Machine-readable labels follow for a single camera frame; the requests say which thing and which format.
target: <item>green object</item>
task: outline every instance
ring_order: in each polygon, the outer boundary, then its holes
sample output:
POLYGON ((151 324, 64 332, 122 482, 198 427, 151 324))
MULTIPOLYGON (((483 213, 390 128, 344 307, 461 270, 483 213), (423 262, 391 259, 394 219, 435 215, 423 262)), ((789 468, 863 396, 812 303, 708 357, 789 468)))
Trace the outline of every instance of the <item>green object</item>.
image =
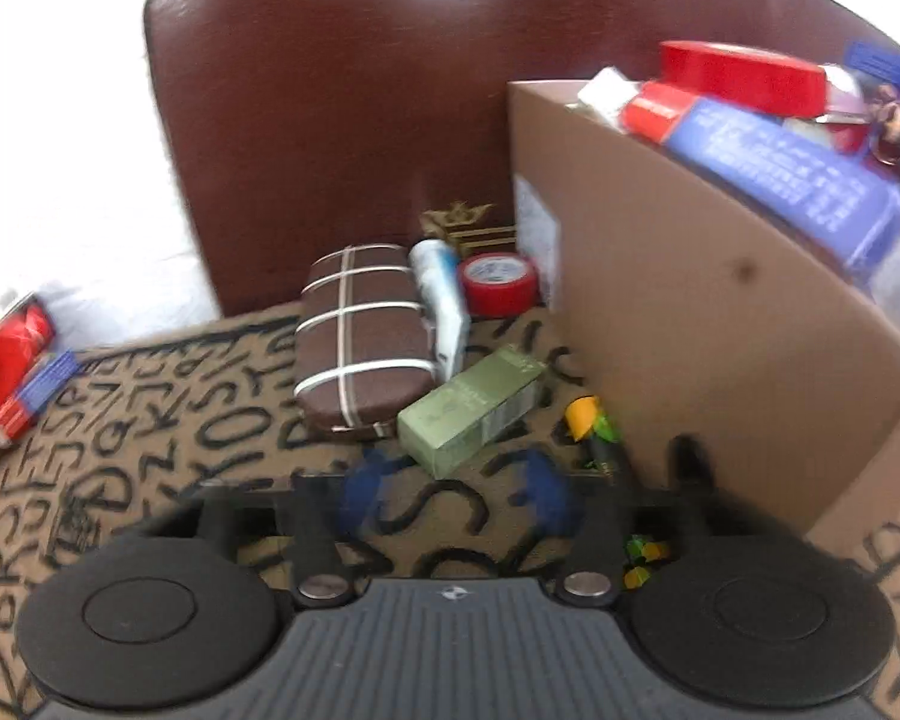
POLYGON ((434 479, 445 479, 533 408, 544 370, 503 346, 402 410, 397 437, 434 479))
POLYGON ((606 412, 600 412, 597 420, 593 423, 593 432, 596 433, 605 442, 620 442, 620 434, 617 432, 617 429, 610 423, 610 420, 607 419, 606 412))
POLYGON ((631 540, 626 543, 626 553, 631 556, 631 560, 639 560, 643 557, 644 544, 645 542, 640 536, 633 536, 631 540))

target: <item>sticker label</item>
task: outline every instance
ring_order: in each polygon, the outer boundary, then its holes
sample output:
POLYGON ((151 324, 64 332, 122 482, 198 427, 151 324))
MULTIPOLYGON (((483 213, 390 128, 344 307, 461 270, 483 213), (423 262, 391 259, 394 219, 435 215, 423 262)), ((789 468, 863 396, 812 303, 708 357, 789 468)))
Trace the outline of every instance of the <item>sticker label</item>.
POLYGON ((516 257, 501 254, 472 262, 464 272, 478 284, 509 284, 528 275, 530 269, 516 257))
POLYGON ((533 408, 538 400, 538 382, 532 381, 505 400, 482 420, 481 440, 487 445, 533 408))
POLYGON ((540 296, 551 311, 557 308, 560 277, 560 223, 522 175, 514 177, 516 247, 533 262, 540 296))

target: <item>red tape roll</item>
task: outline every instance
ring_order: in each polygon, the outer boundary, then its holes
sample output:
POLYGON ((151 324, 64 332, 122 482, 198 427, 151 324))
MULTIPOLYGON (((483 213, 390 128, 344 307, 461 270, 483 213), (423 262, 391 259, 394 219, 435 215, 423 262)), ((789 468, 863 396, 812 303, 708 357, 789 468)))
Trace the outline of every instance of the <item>red tape roll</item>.
POLYGON ((460 280, 474 317, 516 317, 536 305, 536 270, 519 254, 478 254, 464 260, 460 280))

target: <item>logo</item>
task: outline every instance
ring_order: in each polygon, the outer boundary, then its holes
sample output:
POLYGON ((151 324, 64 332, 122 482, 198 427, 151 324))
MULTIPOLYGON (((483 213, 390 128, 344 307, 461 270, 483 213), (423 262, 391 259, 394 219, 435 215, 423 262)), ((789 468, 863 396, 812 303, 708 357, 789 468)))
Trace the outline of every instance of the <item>logo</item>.
POLYGON ((440 591, 440 595, 447 599, 447 601, 461 601, 466 596, 470 594, 470 591, 465 587, 461 587, 458 584, 452 584, 449 587, 444 587, 440 591))
POLYGON ((465 202, 455 200, 449 208, 443 211, 429 210, 424 211, 420 215, 420 223, 423 225, 424 231, 428 231, 429 223, 436 224, 437 228, 449 227, 468 227, 480 221, 487 211, 493 207, 493 203, 489 202, 485 205, 477 205, 473 208, 468 207, 465 202))
POLYGON ((656 100, 647 100, 646 98, 634 98, 632 102, 638 108, 643 108, 650 113, 659 116, 661 119, 675 119, 679 111, 670 108, 669 105, 658 103, 656 100))

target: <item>patterned rug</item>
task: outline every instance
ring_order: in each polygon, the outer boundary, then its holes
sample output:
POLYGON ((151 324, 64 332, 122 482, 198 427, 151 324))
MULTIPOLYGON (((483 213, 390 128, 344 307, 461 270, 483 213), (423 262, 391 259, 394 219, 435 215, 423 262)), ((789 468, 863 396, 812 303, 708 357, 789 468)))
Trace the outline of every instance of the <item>patterned rug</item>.
MULTIPOLYGON (((360 463, 360 446, 307 439, 292 394, 297 310, 289 304, 146 346, 84 355, 79 376, 0 460, 0 720, 23 717, 39 703, 13 629, 26 594, 50 573, 200 482, 267 488, 297 469, 342 471, 360 463)), ((452 480, 434 482, 401 460, 396 442, 380 442, 391 459, 384 503, 365 525, 359 549, 343 548, 351 562, 392 565, 394 576, 462 578, 545 574, 563 554, 564 541, 542 541, 532 511, 511 504, 522 471, 500 459, 544 442, 571 467, 578 450, 559 428, 564 406, 586 394, 583 378, 543 310, 476 323, 468 364, 502 343, 546 362, 538 408, 452 480)), ((286 586, 281 546, 267 539, 241 560, 270 584, 286 586)), ((898 615, 898 646, 874 702, 900 720, 900 522, 862 544, 859 562, 898 615)))

